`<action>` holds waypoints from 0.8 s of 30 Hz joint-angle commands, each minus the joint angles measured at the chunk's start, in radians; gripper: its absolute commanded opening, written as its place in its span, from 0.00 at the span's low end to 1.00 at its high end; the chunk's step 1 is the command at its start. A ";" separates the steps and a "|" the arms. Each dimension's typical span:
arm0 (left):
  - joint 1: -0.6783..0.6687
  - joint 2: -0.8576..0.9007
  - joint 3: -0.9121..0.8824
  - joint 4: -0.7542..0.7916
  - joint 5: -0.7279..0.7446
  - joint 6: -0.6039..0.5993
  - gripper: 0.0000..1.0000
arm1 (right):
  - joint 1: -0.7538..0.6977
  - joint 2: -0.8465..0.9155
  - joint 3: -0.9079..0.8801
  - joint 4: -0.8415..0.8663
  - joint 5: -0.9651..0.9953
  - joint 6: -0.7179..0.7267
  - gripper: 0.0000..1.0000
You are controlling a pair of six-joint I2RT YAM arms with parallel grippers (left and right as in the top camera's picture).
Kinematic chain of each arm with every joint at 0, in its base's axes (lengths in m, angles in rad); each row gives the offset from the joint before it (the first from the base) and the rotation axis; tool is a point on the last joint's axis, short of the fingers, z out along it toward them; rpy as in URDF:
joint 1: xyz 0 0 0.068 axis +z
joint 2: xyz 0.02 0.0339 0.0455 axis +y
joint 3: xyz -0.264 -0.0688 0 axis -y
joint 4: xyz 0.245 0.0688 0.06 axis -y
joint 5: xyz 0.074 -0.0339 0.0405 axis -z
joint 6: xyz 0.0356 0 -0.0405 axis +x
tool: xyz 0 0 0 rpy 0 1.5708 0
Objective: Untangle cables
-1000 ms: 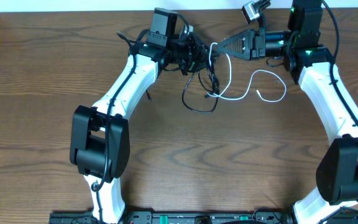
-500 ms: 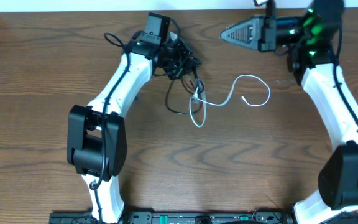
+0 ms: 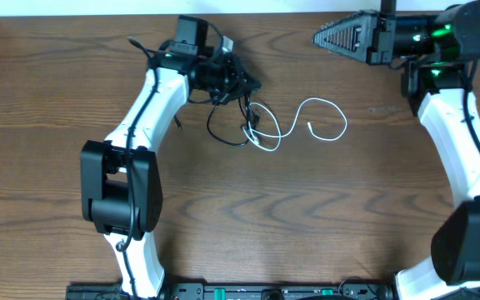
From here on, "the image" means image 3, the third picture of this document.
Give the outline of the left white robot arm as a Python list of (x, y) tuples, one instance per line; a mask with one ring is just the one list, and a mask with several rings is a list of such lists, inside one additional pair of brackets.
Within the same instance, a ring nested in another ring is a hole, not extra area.
[(207, 93), (214, 109), (238, 101), (245, 120), (255, 120), (248, 104), (262, 84), (233, 52), (231, 39), (219, 33), (217, 46), (207, 44), (215, 29), (181, 15), (173, 39), (157, 50), (131, 38), (147, 58), (141, 91), (120, 124), (102, 141), (86, 141), (80, 153), (82, 215), (115, 252), (122, 299), (163, 295), (165, 270), (153, 236), (163, 206), (158, 150), (192, 92)]

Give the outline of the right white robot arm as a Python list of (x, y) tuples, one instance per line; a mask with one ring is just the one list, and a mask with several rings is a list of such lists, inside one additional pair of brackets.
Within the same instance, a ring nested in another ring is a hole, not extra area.
[(402, 95), (434, 142), (453, 212), (429, 256), (398, 272), (377, 299), (480, 299), (480, 1), (436, 14), (399, 15), (393, 1), (322, 26), (314, 45), (369, 65), (401, 60)]

